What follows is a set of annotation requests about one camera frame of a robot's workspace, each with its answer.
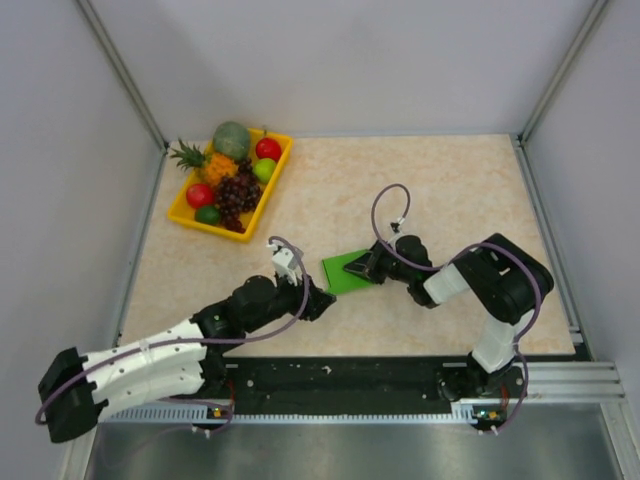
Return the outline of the green paper box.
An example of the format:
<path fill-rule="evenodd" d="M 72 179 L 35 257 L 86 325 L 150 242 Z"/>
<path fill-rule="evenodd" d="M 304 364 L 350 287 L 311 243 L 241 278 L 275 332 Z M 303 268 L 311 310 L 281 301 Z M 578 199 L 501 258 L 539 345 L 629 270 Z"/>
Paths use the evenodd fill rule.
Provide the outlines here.
<path fill-rule="evenodd" d="M 366 249 L 356 250 L 321 260 L 328 293 L 338 296 L 373 286 L 370 281 L 344 270 L 345 265 L 361 257 L 366 252 Z"/>

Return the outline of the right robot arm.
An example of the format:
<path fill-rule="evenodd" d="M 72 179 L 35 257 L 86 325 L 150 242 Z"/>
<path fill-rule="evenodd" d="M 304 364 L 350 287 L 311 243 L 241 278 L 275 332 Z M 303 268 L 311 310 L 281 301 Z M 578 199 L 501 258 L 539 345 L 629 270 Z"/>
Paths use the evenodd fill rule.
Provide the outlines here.
<path fill-rule="evenodd" d="M 419 237 L 401 235 L 392 243 L 376 241 L 342 270 L 372 284 L 402 282 L 414 302 L 428 309 L 474 293 L 488 319 L 466 366 L 438 375 L 440 393 L 450 401 L 487 396 L 500 388 L 520 338 L 554 288 L 549 270 L 499 233 L 439 269 Z"/>

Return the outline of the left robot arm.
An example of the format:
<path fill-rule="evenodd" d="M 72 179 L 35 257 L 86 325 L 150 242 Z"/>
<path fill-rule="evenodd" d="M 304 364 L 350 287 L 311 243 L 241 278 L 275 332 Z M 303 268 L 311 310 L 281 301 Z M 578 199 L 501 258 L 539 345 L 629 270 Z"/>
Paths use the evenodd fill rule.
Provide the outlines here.
<path fill-rule="evenodd" d="M 263 340 L 259 329 L 284 316 L 314 321 L 335 301 L 307 275 L 257 275 L 226 299 L 143 340 L 90 353 L 66 349 L 38 384 L 35 422 L 52 442 L 64 443 L 132 407 L 216 396 L 226 387 L 226 352 Z"/>

